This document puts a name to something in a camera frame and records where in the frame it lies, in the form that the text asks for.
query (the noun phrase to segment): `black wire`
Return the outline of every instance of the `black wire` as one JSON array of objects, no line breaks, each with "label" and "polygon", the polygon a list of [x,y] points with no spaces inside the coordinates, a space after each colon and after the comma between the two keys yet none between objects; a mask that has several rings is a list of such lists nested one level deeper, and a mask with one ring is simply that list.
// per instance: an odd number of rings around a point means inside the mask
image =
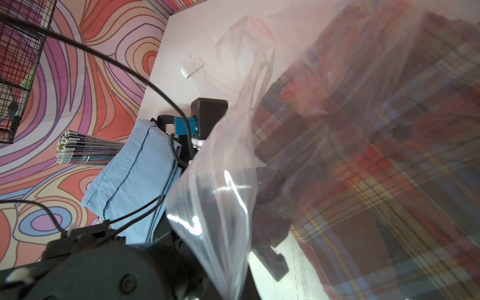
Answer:
[{"label": "black wire", "polygon": [[38,202],[35,202],[35,201],[30,201],[30,200],[14,200],[14,199],[0,200],[0,204],[3,204],[3,203],[24,203],[24,204],[36,205],[36,206],[40,207],[41,209],[43,209],[47,213],[47,215],[50,217],[50,220],[52,220],[53,225],[55,225],[55,227],[60,232],[66,233],[65,229],[63,229],[60,226],[60,224],[57,222],[57,219],[53,215],[52,211],[48,207],[46,207],[45,205],[43,205],[41,203],[38,203]]},{"label": "black wire", "polygon": [[123,225],[122,227],[120,227],[119,229],[113,231],[112,233],[110,233],[109,235],[105,236],[104,238],[102,238],[101,240],[97,241],[95,244],[93,244],[93,248],[95,247],[98,247],[98,246],[101,246],[103,245],[106,241],[108,241],[109,239],[115,237],[117,234],[121,233],[122,231],[124,231],[125,229],[127,229],[128,227],[130,227],[131,225],[137,223],[138,221],[140,221],[141,219],[145,218],[146,216],[148,216],[149,214],[151,214],[152,212],[154,212],[160,205],[162,205],[164,199],[165,199],[165,195],[164,194],[161,194],[160,196],[156,197],[154,200],[157,200],[158,199],[158,203],[152,208],[150,209],[149,211],[147,211],[146,213],[144,213],[143,215],[141,216],[138,216],[136,217],[135,219],[131,220],[130,222],[128,222],[127,224]]},{"label": "black wire", "polygon": [[168,135],[168,145],[169,145],[170,151],[172,152],[175,159],[178,161],[179,165],[181,165],[182,167],[185,167],[185,168],[188,167],[188,163],[181,160],[180,157],[177,154],[177,151],[175,150],[175,146],[174,146],[174,143],[173,143],[173,134]]},{"label": "black wire", "polygon": [[122,220],[124,220],[124,219],[126,219],[126,218],[128,218],[128,217],[130,217],[130,216],[135,215],[135,214],[138,213],[139,211],[144,210],[144,209],[146,209],[147,207],[149,207],[149,206],[150,206],[153,202],[155,202],[157,199],[158,199],[158,197],[156,197],[155,199],[153,199],[153,200],[150,201],[149,203],[145,204],[144,206],[140,207],[139,209],[137,209],[137,210],[129,213],[128,215],[124,215],[124,216],[119,217],[118,219],[115,219],[115,220],[113,220],[113,221],[110,221],[110,224],[117,223],[118,221],[122,221]]},{"label": "black wire", "polygon": [[[9,17],[9,16],[7,16],[3,13],[0,13],[0,21],[2,21],[4,23],[8,23],[8,24],[16,26],[16,27],[19,27],[19,28],[22,28],[22,29],[26,29],[26,30],[30,30],[30,31],[36,31],[38,33],[41,33],[41,34],[44,34],[46,36],[52,37],[54,39],[57,39],[57,40],[62,41],[66,44],[72,45],[72,46],[74,46],[76,48],[79,48],[79,49],[81,49],[81,50],[83,50],[87,53],[90,53],[90,54],[92,54],[92,55],[94,55],[98,58],[101,58],[104,61],[107,61],[107,62],[111,63],[112,65],[122,69],[123,71],[127,72],[128,74],[132,75],[133,77],[137,78],[138,80],[140,80],[141,82],[146,84],[147,86],[151,87],[157,94],[162,96],[165,99],[165,101],[167,101],[168,104],[170,104],[180,114],[180,116],[183,119],[183,121],[185,122],[185,124],[187,124],[187,125],[189,124],[187,116],[183,113],[183,111],[167,95],[165,95],[165,93],[163,93],[156,85],[154,85],[153,83],[148,81],[148,79],[144,78],[139,73],[137,73],[134,70],[130,69],[129,67],[121,64],[120,62],[118,62],[116,60],[113,60],[110,57],[108,57],[107,55],[105,55],[101,52],[98,52],[97,50],[92,49],[88,46],[80,44],[80,43],[78,43],[74,40],[71,40],[71,39],[69,39],[65,36],[56,34],[52,31],[49,31],[49,30],[44,29],[42,27],[35,26],[35,25],[30,24],[28,22]],[[187,138],[188,138],[188,151],[190,153],[190,159],[193,159],[194,153],[193,153],[193,145],[192,145],[192,132],[191,132],[189,126],[187,126]]]}]

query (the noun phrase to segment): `light blue cloth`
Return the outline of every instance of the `light blue cloth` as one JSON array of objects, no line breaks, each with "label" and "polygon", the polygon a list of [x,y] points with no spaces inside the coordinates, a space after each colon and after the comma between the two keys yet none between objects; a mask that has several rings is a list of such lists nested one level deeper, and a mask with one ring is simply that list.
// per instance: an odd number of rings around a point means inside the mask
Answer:
[{"label": "light blue cloth", "polygon": [[[179,153],[181,145],[175,142],[175,148]],[[125,146],[92,182],[81,205],[103,219],[113,220],[142,207],[162,193],[166,195],[180,174],[167,134],[153,122],[138,120]],[[112,228],[121,227],[154,205],[112,224]],[[128,227],[121,236],[127,237],[128,244],[151,241],[164,211],[165,203]]]}]

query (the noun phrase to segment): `psychedelic swirl pattern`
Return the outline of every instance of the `psychedelic swirl pattern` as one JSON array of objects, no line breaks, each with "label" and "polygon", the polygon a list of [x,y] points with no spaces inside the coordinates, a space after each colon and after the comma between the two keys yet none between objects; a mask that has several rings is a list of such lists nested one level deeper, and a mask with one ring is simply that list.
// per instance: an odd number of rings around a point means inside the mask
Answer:
[{"label": "psychedelic swirl pattern", "polygon": [[[58,0],[51,29],[148,77],[165,26],[141,0]],[[125,140],[144,92],[125,72],[48,38],[15,143],[0,144],[0,199],[43,203],[63,228],[96,224],[80,200],[101,169],[58,165],[57,140],[66,129]],[[59,235],[37,206],[0,204],[0,269],[37,261]]]}]

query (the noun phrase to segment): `plastic bag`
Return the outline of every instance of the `plastic bag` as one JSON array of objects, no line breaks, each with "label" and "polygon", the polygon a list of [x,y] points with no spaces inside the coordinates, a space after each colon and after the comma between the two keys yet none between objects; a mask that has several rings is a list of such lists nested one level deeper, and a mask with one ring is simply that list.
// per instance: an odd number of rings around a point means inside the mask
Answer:
[{"label": "plastic bag", "polygon": [[[246,17],[216,44],[214,53],[223,59],[205,58],[205,66],[193,78],[208,70],[215,72],[213,82],[222,87],[220,97],[229,100],[227,117],[218,122],[190,163],[190,171],[167,195],[167,218],[172,227],[225,299],[236,299],[245,279],[257,190],[250,123],[253,106],[265,93],[271,77],[274,49],[268,28]],[[233,73],[245,82],[243,88],[233,90],[231,82],[221,82],[222,73]],[[241,101],[229,97],[234,94]]]},{"label": "plastic bag", "polygon": [[303,1],[239,21],[204,56],[192,79],[230,107],[167,213],[224,299],[238,297],[250,249],[289,231],[335,299],[475,294],[456,284],[472,280],[463,264],[437,255],[468,253],[480,234],[474,205],[458,202],[480,195],[472,11],[478,2]]}]

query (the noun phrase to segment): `wire basket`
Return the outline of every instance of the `wire basket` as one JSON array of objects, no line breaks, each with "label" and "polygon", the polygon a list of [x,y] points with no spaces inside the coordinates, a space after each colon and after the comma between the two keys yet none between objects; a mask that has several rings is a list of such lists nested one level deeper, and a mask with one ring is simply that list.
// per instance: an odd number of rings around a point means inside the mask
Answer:
[{"label": "wire basket", "polygon": [[[1,0],[0,13],[48,29],[56,2]],[[44,44],[44,35],[0,22],[0,143],[13,143]]]}]

